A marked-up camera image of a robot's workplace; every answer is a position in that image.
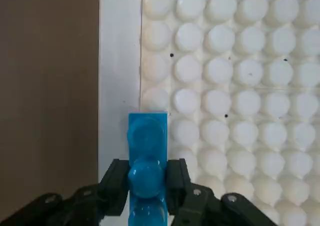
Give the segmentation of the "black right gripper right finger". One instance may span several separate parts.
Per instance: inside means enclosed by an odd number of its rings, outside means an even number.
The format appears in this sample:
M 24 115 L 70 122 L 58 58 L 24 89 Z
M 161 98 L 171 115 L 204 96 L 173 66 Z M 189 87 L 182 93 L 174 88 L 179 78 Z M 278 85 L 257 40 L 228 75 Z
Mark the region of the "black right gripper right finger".
M 174 216 L 171 225 L 275 225 L 243 195 L 232 192 L 216 198 L 209 187 L 192 183 L 184 159 L 167 162 L 166 204 Z

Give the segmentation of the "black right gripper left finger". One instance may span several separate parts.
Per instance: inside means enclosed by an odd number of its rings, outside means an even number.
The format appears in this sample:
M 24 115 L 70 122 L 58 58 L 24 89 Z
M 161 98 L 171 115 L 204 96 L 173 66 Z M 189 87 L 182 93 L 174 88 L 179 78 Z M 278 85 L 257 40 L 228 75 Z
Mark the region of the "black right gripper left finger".
M 129 170 L 129 161 L 114 159 L 100 183 L 81 187 L 69 198 L 43 194 L 1 225 L 99 225 L 106 216 L 120 216 L 127 201 Z

